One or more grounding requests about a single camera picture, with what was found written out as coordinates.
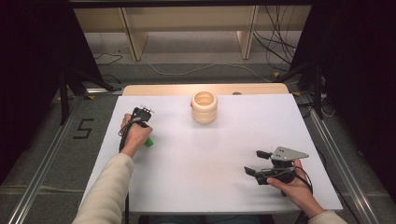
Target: wire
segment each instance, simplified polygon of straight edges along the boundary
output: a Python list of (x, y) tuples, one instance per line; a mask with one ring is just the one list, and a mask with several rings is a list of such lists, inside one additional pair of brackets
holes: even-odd
[(102, 77), (113, 77), (114, 79), (117, 80), (117, 83), (121, 84), (121, 82), (120, 82), (116, 77), (114, 77), (114, 76), (111, 76), (111, 75), (102, 75)]
[(299, 81), (294, 81), (294, 82), (291, 82), (291, 83), (285, 83), (285, 85), (289, 86), (289, 85), (296, 84), (296, 83), (298, 83), (298, 82), (299, 82)]
[(285, 34), (285, 44), (287, 44), (287, 42), (288, 42), (288, 33), (289, 33), (289, 28), (290, 28), (290, 24), (291, 24), (291, 19), (293, 18), (293, 16), (294, 16), (294, 10), (295, 10), (295, 8), (296, 8), (296, 6), (294, 6), (293, 7), (293, 11), (291, 12), (291, 15), (290, 15), (290, 19), (289, 19), (289, 23), (288, 23), (288, 28), (286, 29), (286, 34)]
[[(285, 16), (286, 11), (288, 10), (288, 8), (289, 8), (289, 6), (286, 6), (285, 10), (283, 11), (282, 20), (280, 21), (280, 23), (283, 21), (283, 18), (284, 18), (284, 16)], [(294, 9), (295, 9), (295, 7), (293, 7), (293, 11), (291, 12), (291, 16), (290, 16), (289, 23), (288, 23), (288, 28), (286, 29), (285, 41), (283, 41), (283, 39), (282, 39), (282, 42), (283, 42), (282, 47), (285, 47), (285, 46), (286, 46), (285, 44), (286, 44), (286, 41), (287, 41), (287, 38), (288, 38), (288, 32), (289, 32), (289, 28), (290, 28), (291, 19), (293, 18), (293, 15), (294, 15)], [(286, 46), (285, 49), (286, 49), (286, 51), (288, 52), (288, 54), (290, 55), (290, 57), (292, 58), (292, 57), (293, 57), (293, 54), (290, 53), (289, 48), (287, 48), (287, 46)]]
[(306, 171), (305, 171), (303, 168), (301, 168), (301, 167), (298, 167), (298, 166), (294, 166), (294, 167), (304, 172), (304, 174), (306, 175), (306, 178), (308, 179), (309, 183), (308, 183), (308, 181), (306, 181), (305, 179), (303, 179), (301, 176), (299, 176), (299, 175), (297, 175), (297, 174), (295, 174), (295, 176), (296, 176), (298, 179), (300, 179), (301, 181), (303, 181), (303, 183), (305, 183), (305, 184), (308, 186), (308, 188), (309, 188), (309, 190), (311, 191), (311, 193), (314, 193), (314, 187), (312, 186), (311, 178), (309, 178), (309, 175), (306, 173)]
[(163, 75), (163, 76), (186, 76), (186, 75), (188, 75), (188, 74), (191, 74), (191, 73), (194, 73), (194, 72), (197, 72), (197, 71), (200, 71), (200, 70), (209, 68), (209, 67), (225, 65), (225, 66), (231, 66), (231, 67), (238, 67), (238, 68), (246, 69), (246, 70), (248, 70), (250, 73), (252, 73), (254, 76), (259, 77), (259, 78), (261, 78), (262, 80), (264, 80), (264, 81), (266, 81), (266, 82), (271, 82), (270, 80), (268, 80), (268, 79), (266, 79), (266, 78), (264, 78), (264, 77), (261, 77), (261, 76), (257, 75), (257, 74), (256, 74), (253, 70), (251, 70), (250, 68), (247, 68), (247, 67), (241, 66), (241, 65), (236, 65), (236, 64), (230, 64), (230, 63), (212, 63), (212, 64), (207, 65), (207, 66), (204, 66), (204, 67), (192, 69), (192, 70), (190, 70), (189, 72), (175, 74), (175, 73), (164, 73), (164, 72), (160, 72), (160, 71), (158, 71), (151, 63), (148, 63), (148, 62), (145, 61), (144, 59), (141, 59), (141, 60), (142, 60), (143, 62), (145, 62), (146, 64), (148, 64), (148, 65), (152, 68), (152, 70), (154, 70), (155, 73), (157, 73), (158, 75)]
[(119, 58), (116, 59), (116, 60), (113, 60), (113, 61), (110, 62), (110, 63), (99, 63), (99, 65), (109, 65), (109, 64), (112, 64), (112, 63), (114, 63), (114, 62), (116, 62), (116, 61), (118, 61), (118, 60), (120, 60), (120, 59), (122, 58), (122, 55), (120, 55), (120, 54), (109, 54), (109, 53), (101, 53), (99, 56), (93, 57), (93, 58), (94, 58), (94, 59), (99, 59), (99, 58), (101, 58), (103, 55), (109, 55), (109, 56), (111, 56), (111, 57), (117, 56), (117, 57), (119, 57)]
[(282, 19), (279, 21), (280, 6), (276, 6), (276, 22), (277, 22), (277, 31), (278, 31), (280, 40), (281, 40), (281, 42), (282, 42), (282, 49), (283, 49), (283, 52), (285, 53), (285, 56), (286, 56), (286, 58), (288, 59), (288, 61), (291, 62), (291, 60), (289, 59), (288, 54), (286, 53), (286, 51), (287, 51), (287, 52), (290, 54), (290, 51), (289, 51), (289, 49), (288, 49), (287, 47), (285, 48), (285, 45), (283, 44), (284, 41), (283, 41), (282, 35), (281, 35), (281, 33), (280, 33), (280, 24), (282, 23), (283, 18), (285, 17), (285, 14), (286, 14), (286, 10), (288, 10), (288, 8), (289, 8), (289, 6), (286, 6), (286, 7), (285, 7), (285, 10), (283, 11)]
[(270, 49), (268, 46), (265, 46), (265, 45), (260, 41), (260, 39), (256, 36), (255, 33), (253, 33), (253, 36), (254, 36), (254, 37), (256, 38), (256, 40), (260, 43), (260, 45), (261, 45), (263, 48), (265, 48), (265, 49), (267, 50), (267, 52), (270, 51), (271, 53), (275, 54), (279, 59), (281, 59), (283, 62), (285, 62), (285, 63), (290, 63), (290, 62), (288, 62), (286, 59), (282, 58), (282, 56), (280, 56), (279, 54), (277, 54), (275, 51), (273, 51), (272, 49)]
[(324, 116), (326, 116), (327, 118), (331, 118), (335, 114), (335, 109), (332, 111), (332, 113), (329, 113), (329, 112), (325, 111), (323, 108), (321, 108), (320, 110), (321, 110), (322, 114)]
[(311, 116), (311, 110), (312, 110), (312, 107), (309, 107), (309, 108), (308, 108), (308, 112), (306, 112), (306, 114), (303, 115), (303, 119), (306, 119), (306, 118), (308, 118), (309, 116)]
[(288, 47), (291, 47), (291, 48), (294, 48), (294, 49), (295, 49), (295, 47), (294, 47), (293, 45), (290, 45), (290, 44), (288, 44), (288, 43), (284, 43), (284, 42), (280, 42), (280, 41), (276, 41), (276, 40), (269, 39), (269, 38), (267, 38), (267, 37), (264, 37), (264, 36), (260, 35), (259, 32), (257, 32), (257, 31), (255, 31), (254, 33), (255, 33), (257, 36), (259, 36), (261, 39), (269, 40), (269, 41), (272, 41), (272, 42), (276, 42), (276, 43), (278, 43), (278, 44), (284, 44), (284, 45), (286, 45), (286, 46), (288, 46)]
[(273, 36), (277, 37), (277, 38), (280, 40), (280, 42), (282, 42), (282, 49), (283, 49), (283, 51), (284, 51), (284, 53), (285, 53), (285, 56), (286, 56), (286, 62), (287, 62), (287, 63), (290, 63), (289, 57), (288, 57), (288, 55), (287, 55), (287, 53), (286, 53), (286, 51), (285, 51), (285, 49), (284, 49), (284, 45), (283, 45), (283, 42), (284, 42), (284, 41), (283, 41), (283, 39), (282, 39), (282, 35), (280, 34), (279, 6), (276, 6), (276, 22), (274, 22), (274, 20), (273, 20), (273, 18), (272, 18), (272, 16), (271, 16), (271, 13), (269, 12), (267, 6), (265, 6), (265, 10), (267, 11), (268, 16), (269, 16), (269, 18), (270, 18), (270, 20), (271, 20), (271, 23), (272, 23), (273, 26), (274, 26), (273, 34), (271, 35), (271, 41), (270, 41), (270, 43), (268, 44), (268, 46), (269, 46), (269, 45), (271, 44), (271, 42), (272, 42), (272, 37), (273, 37)]

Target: metal frame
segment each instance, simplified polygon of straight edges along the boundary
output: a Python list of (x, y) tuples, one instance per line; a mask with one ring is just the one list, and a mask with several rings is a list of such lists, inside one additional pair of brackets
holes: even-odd
[[(305, 103), (312, 102), (310, 99), (307, 98), (307, 96), (304, 96), (304, 100)], [(320, 119), (316, 113), (311, 113), (311, 118), (314, 121), (315, 126), (317, 127), (318, 132), (323, 139), (324, 144), (326, 145), (326, 148), (330, 152), (335, 167), (337, 168), (338, 173), (343, 179), (353, 202), (355, 203), (359, 213), (361, 214), (361, 218), (364, 220), (364, 223), (380, 223), (373, 207), (364, 195), (361, 186), (358, 183), (358, 180), (353, 175), (346, 160), (341, 154), (340, 148), (335, 144), (334, 139), (332, 138), (332, 135), (330, 134), (324, 119)]]
[(225, 6), (304, 6), (333, 4), (327, 0), (35, 0), (41, 7), (225, 7)]
[(29, 186), (26, 188), (26, 191), (21, 196), (20, 201), (16, 205), (15, 210), (13, 211), (8, 221), (9, 224), (23, 223), (24, 219), (26, 218), (27, 213), (29, 212), (29, 209), (33, 204), (33, 201), (35, 200), (35, 196), (37, 195), (41, 184), (44, 182), (44, 179), (47, 176), (52, 162), (55, 159), (62, 142), (64, 141), (65, 134), (70, 127), (76, 110), (81, 105), (82, 101), (83, 96), (76, 96), (73, 100), (72, 111), (69, 118), (65, 121), (64, 125), (59, 128), (54, 139), (52, 140), (52, 143), (50, 144), (49, 149), (44, 156), (44, 159), (40, 163), (40, 166), (35, 172), (32, 181), (30, 182)]

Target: gray floor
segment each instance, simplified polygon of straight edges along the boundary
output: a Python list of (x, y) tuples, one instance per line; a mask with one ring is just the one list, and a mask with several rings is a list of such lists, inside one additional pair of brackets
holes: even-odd
[[(298, 32), (288, 34), (289, 42), (295, 46), (298, 43), (298, 37)], [(253, 42), (250, 59), (242, 60), (236, 34), (233, 32), (150, 34), (141, 62), (131, 61), (123, 35), (87, 34), (87, 39), (90, 41), (92, 53), (96, 56), (104, 52), (122, 55), (122, 59), (113, 64), (99, 65), (103, 75), (113, 76), (105, 76), (104, 80), (114, 86), (158, 83), (267, 82), (267, 80), (274, 79), (274, 72), (283, 73), (268, 65), (268, 63), (280, 64), (281, 61), (277, 60), (274, 55), (268, 59), (265, 50), (257, 41)], [(106, 64), (117, 58), (119, 57), (104, 56), (97, 62)], [(121, 81), (121, 84), (117, 83), (114, 77)], [(290, 91), (297, 91), (296, 80), (298, 77), (287, 81)], [(79, 105), (23, 223), (71, 223), (78, 210), (117, 97), (112, 94), (98, 94), (93, 99), (83, 100)], [(296, 97), (297, 103), (303, 101), (303, 97)], [(70, 102), (73, 105), (76, 99), (70, 100)], [(301, 111), (302, 115), (307, 112), (305, 108), (302, 108)], [(52, 109), (48, 111), (43, 120), (31, 147), (22, 153), (0, 188), (0, 223), (7, 223), (40, 162), (49, 150), (52, 139), (60, 128), (60, 116), (61, 105), (55, 96)], [(84, 127), (89, 127), (92, 131), (88, 138), (77, 139), (76, 137), (86, 134), (86, 132), (78, 131), (83, 119), (88, 119), (84, 123), (87, 126)], [(304, 121), (318, 150), (327, 159), (329, 177), (340, 189), (360, 222), (363, 223), (364, 218), (361, 218), (352, 194), (340, 176), (313, 116), (304, 119)], [(396, 221), (396, 206), (375, 177), (366, 160), (357, 155), (357, 146), (345, 123), (337, 114), (330, 118), (325, 117), (324, 122), (357, 179), (364, 196), (374, 208), (378, 223), (394, 223)], [(346, 206), (344, 207), (345, 209), (339, 212), (339, 215), (348, 223), (356, 223), (350, 211)], [(294, 223), (297, 215), (274, 214), (274, 219), (276, 224)]]

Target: aluminum rail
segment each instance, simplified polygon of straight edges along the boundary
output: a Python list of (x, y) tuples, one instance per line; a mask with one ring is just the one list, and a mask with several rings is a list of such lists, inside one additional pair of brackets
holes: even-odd
[[(304, 96), (304, 100), (306, 103), (312, 102), (306, 96)], [(364, 195), (361, 186), (358, 183), (358, 180), (353, 175), (346, 160), (341, 154), (340, 148), (335, 144), (334, 139), (332, 138), (332, 135), (330, 134), (325, 121), (323, 119), (320, 119), (316, 113), (311, 113), (311, 116), (312, 120), (315, 123), (315, 126), (320, 133), (320, 136), (323, 139), (323, 142), (326, 145), (326, 148), (329, 150), (330, 155), (332, 156), (335, 167), (340, 173), (340, 176), (346, 184), (346, 187), (353, 202), (355, 203), (359, 213), (361, 214), (361, 218), (363, 219), (364, 223), (380, 223), (377, 215), (375, 214), (375, 211), (373, 210), (373, 207)]]
[(35, 200), (35, 196), (37, 195), (41, 184), (43, 183), (44, 179), (47, 176), (47, 173), (52, 165), (52, 162), (59, 148), (61, 147), (65, 134), (68, 131), (70, 124), (73, 120), (73, 117), (76, 113), (76, 110), (81, 105), (82, 100), (83, 100), (82, 96), (77, 96), (73, 100), (69, 118), (65, 121), (64, 125), (62, 125), (59, 128), (54, 139), (52, 140), (52, 143), (50, 144), (49, 149), (46, 155), (44, 156), (43, 161), (40, 163), (37, 171), (35, 172), (32, 181), (30, 182), (26, 191), (21, 196), (20, 201), (18, 202), (18, 204), (15, 207), (15, 210), (11, 214), (10, 219), (8, 221), (9, 224), (23, 223), (24, 219), (26, 218), (26, 215), (29, 212), (29, 209), (32, 206), (33, 201)]

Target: wrist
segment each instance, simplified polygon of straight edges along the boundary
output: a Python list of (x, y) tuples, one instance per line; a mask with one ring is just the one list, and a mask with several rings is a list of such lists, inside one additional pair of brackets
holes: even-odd
[(121, 153), (124, 153), (132, 158), (139, 148), (140, 145), (137, 144), (136, 142), (128, 141), (125, 143), (125, 146), (122, 148)]
[(325, 210), (318, 204), (316, 200), (309, 200), (310, 202), (305, 203), (304, 205), (301, 206), (301, 209), (305, 212), (305, 214), (308, 216), (309, 219), (312, 217), (315, 217), (321, 213), (323, 213)]

